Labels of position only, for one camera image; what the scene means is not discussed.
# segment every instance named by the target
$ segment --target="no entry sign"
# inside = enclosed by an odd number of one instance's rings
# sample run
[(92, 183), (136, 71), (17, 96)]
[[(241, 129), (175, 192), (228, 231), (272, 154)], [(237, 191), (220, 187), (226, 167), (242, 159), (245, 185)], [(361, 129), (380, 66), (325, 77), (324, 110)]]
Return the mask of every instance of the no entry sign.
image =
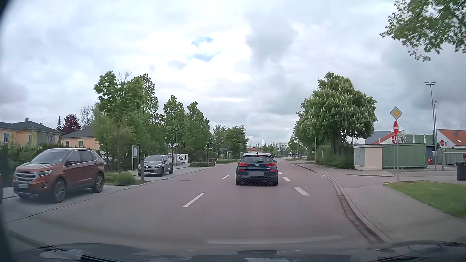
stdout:
[(393, 132), (395, 133), (395, 136), (398, 135), (398, 122), (397, 121), (393, 122)]

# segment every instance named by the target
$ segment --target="red roof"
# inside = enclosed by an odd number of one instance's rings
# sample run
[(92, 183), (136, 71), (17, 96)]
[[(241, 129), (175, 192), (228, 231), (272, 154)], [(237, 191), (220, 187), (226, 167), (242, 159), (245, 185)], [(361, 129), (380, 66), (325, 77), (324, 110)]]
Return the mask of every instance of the red roof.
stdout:
[(466, 146), (466, 131), (465, 130), (451, 130), (451, 129), (437, 129), (449, 140), (453, 141), (455, 145)]
[(392, 132), (392, 133), (380, 138), (379, 140), (376, 140), (376, 141), (372, 142), (371, 145), (378, 145), (378, 144), (386, 141), (387, 139), (391, 139), (391, 137), (394, 136), (394, 135), (395, 135), (395, 133)]

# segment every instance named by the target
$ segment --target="bollard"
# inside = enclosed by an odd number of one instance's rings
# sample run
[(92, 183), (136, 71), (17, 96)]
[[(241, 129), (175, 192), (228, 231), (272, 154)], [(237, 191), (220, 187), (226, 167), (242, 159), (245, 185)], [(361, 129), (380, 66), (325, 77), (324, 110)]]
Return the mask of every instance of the bollard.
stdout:
[(141, 160), (141, 180), (144, 181), (144, 159)]

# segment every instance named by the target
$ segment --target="license plate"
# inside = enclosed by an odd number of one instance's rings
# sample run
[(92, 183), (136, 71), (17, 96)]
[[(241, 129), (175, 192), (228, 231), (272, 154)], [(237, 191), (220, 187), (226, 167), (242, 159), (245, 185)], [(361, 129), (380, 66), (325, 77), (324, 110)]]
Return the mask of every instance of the license plate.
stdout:
[(264, 172), (249, 172), (248, 175), (250, 177), (264, 177), (265, 173)]

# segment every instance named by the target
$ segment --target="cloud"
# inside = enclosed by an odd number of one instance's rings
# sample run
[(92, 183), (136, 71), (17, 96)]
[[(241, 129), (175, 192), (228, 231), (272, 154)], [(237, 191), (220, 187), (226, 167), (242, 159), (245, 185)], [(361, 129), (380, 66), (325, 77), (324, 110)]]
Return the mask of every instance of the cloud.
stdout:
[(394, 106), (408, 133), (466, 128), (466, 56), (445, 47), (415, 61), (382, 39), (393, 0), (16, 1), (3, 20), (0, 121), (50, 127), (97, 100), (108, 70), (148, 73), (161, 108), (197, 100), (211, 124), (245, 125), (250, 144), (288, 141), (300, 103), (328, 71), (377, 100), (376, 130)]

